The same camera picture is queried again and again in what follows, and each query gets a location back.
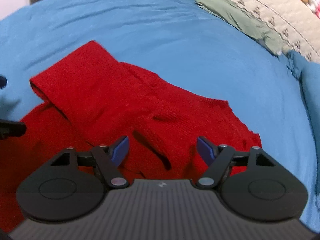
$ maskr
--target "circular pad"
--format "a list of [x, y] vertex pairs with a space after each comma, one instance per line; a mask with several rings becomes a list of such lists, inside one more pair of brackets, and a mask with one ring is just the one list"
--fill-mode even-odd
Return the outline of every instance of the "circular pad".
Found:
[[259, 179], [249, 184], [249, 192], [256, 198], [263, 200], [276, 200], [285, 193], [285, 187], [272, 179]]
[[71, 196], [77, 185], [70, 179], [50, 179], [41, 184], [39, 192], [49, 199], [62, 199]]

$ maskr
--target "blue pillow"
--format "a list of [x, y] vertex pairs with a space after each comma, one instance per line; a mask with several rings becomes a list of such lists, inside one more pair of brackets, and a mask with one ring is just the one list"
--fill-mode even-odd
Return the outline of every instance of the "blue pillow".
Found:
[[317, 206], [320, 207], [320, 64], [300, 60], [303, 63], [301, 82], [317, 152]]
[[287, 55], [281, 54], [278, 56], [281, 63], [284, 63], [291, 70], [292, 75], [296, 79], [300, 79], [302, 70], [308, 66], [309, 62], [301, 56], [300, 53], [290, 50]]

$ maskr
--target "black object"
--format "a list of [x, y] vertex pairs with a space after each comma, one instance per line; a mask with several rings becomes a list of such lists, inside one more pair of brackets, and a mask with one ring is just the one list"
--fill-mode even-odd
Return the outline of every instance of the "black object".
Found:
[[0, 140], [7, 137], [20, 137], [27, 130], [23, 122], [13, 122], [0, 119]]
[[4, 88], [7, 85], [7, 83], [7, 79], [4, 76], [0, 75], [0, 89]]
[[317, 234], [314, 238], [312, 238], [311, 240], [320, 240], [320, 234]]
[[[88, 152], [64, 149], [17, 190], [26, 220], [13, 240], [315, 240], [299, 217], [304, 185], [259, 147], [236, 152], [204, 137], [197, 150], [211, 163], [195, 183], [136, 179], [129, 186], [116, 169], [127, 137]], [[232, 166], [247, 170], [229, 177]], [[95, 176], [77, 166], [93, 166]]]

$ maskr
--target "red knit fabric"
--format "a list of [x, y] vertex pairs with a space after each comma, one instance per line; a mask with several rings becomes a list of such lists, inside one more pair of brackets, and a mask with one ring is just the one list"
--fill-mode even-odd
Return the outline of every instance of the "red knit fabric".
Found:
[[130, 152], [119, 170], [130, 182], [199, 178], [207, 169], [196, 152], [200, 135], [239, 151], [261, 146], [259, 135], [226, 101], [192, 94], [148, 70], [119, 63], [94, 41], [30, 83], [44, 103], [22, 119], [28, 128], [24, 136], [1, 142], [0, 227], [5, 231], [22, 220], [17, 186], [68, 146], [84, 151], [127, 135]]

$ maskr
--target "logo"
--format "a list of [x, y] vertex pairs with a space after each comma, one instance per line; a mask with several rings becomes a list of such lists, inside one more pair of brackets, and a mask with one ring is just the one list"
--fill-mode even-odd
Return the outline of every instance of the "logo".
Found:
[[158, 185], [159, 185], [159, 187], [166, 187], [166, 186], [167, 186], [167, 184], [164, 183], [164, 182], [161, 182], [161, 183], [159, 183]]

